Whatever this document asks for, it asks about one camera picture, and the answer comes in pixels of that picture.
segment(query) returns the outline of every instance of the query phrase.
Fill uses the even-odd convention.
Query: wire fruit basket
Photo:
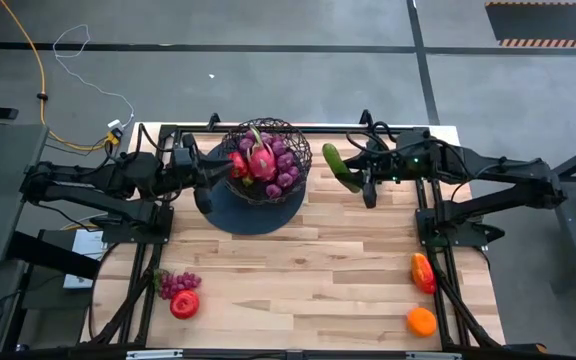
[[[246,121],[229,131],[221,140],[220,155],[225,157],[230,153],[239,151],[239,143],[251,126],[256,127],[260,132],[281,138],[287,151],[293,154],[294,166],[299,170],[299,175],[294,179],[292,185],[283,189],[281,196],[277,198],[269,198],[266,194],[266,186],[271,182],[263,182],[259,179],[255,179],[252,185],[245,186],[241,178],[228,177],[226,187],[252,205],[281,203],[306,186],[306,179],[312,163],[310,145],[301,131],[288,122],[274,118],[260,118]]]

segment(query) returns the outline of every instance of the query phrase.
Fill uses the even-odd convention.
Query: grape bunch
[[[155,276],[155,288],[159,297],[170,300],[181,290],[192,290],[201,284],[201,278],[193,273],[185,272],[183,275],[171,274],[161,271],[159,279]]]

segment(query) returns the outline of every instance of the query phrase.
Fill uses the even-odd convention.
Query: wooden table
[[[153,138],[160,125],[147,124]],[[459,144],[454,127],[431,131]],[[221,136],[195,134],[206,153]],[[379,186],[377,208],[366,209],[361,194],[348,192],[334,179],[321,154],[326,142],[334,143],[343,158],[357,150],[342,135],[307,139],[313,163],[304,203],[288,225],[273,233],[239,236],[214,228],[196,209],[191,190],[173,203],[174,227],[161,267],[200,275],[201,307],[195,317],[181,321],[169,313],[168,301],[156,298],[149,347],[440,349],[438,334],[420,339],[405,326],[406,314],[416,306],[434,312],[432,297],[417,290],[410,277],[411,254],[423,252],[413,223],[418,207],[414,183]],[[142,151],[153,150],[148,145]],[[444,196],[452,189],[442,184]],[[470,189],[464,186],[457,200],[468,198]],[[93,301],[95,331],[125,298],[134,253],[135,245],[120,245],[103,265]],[[504,343],[485,260],[472,249],[456,248],[455,262],[464,302],[490,335]],[[141,308],[140,302],[130,339]],[[454,313],[446,308],[457,339]]]

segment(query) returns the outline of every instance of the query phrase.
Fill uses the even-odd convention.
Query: table leg
[[[86,279],[94,279],[99,269],[97,260],[43,242],[19,231],[15,231],[12,236],[8,247],[8,257]]]

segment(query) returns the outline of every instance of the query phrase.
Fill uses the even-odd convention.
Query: white cable
[[[85,218],[79,219],[79,220],[77,220],[77,221],[79,221],[80,223],[83,223],[84,221],[86,221],[86,220],[88,220],[88,219],[92,219],[92,218],[94,218],[94,217],[104,216],[104,215],[108,215],[108,213],[101,213],[101,214],[95,214],[95,215],[86,216]],[[64,229],[67,228],[68,226],[72,226],[72,225],[76,225],[76,223],[70,223],[70,224],[68,224],[68,225],[64,225],[64,227],[62,227],[62,228],[59,229],[59,230],[64,230]]]
[[[86,41],[84,42],[84,44],[81,46],[81,49],[79,49],[79,51],[74,54],[74,55],[61,55],[57,52],[57,44],[59,43],[59,41],[61,41],[61,39],[68,34],[69,32],[73,31],[73,30],[77,30],[79,28],[84,28],[86,29]],[[108,95],[108,96],[115,96],[118,98],[121,98],[129,107],[130,107],[130,118],[128,119],[128,121],[126,121],[125,124],[121,124],[121,126],[126,129],[128,127],[128,125],[130,125],[130,123],[132,123],[133,119],[135,118],[135,108],[132,106],[132,104],[126,100],[126,98],[121,95],[121,94],[116,94],[116,93],[111,93],[111,92],[106,92],[101,90],[97,85],[95,84],[91,84],[87,81],[85,81],[84,79],[81,78],[81,76],[75,74],[74,72],[70,71],[70,69],[68,69],[68,67],[61,61],[61,58],[64,59],[71,59],[71,58],[76,58],[77,56],[81,55],[81,53],[84,51],[84,48],[86,47],[86,45],[88,44],[88,42],[90,42],[91,38],[90,38],[90,32],[88,31],[88,25],[87,24],[80,24],[77,25],[75,27],[72,27],[66,31],[64,31],[61,35],[59,35],[59,37],[57,38],[57,41],[55,41],[52,44],[52,51],[55,54],[55,59],[57,60],[57,62],[59,62],[59,64],[61,65],[61,67],[64,68],[64,70],[66,70],[66,72],[74,77],[76,77],[77,79],[79,79],[79,81],[81,81],[82,84],[84,85],[88,85],[90,87],[93,87],[95,89],[97,89],[97,91],[99,91],[100,93],[104,94],[104,95]]]

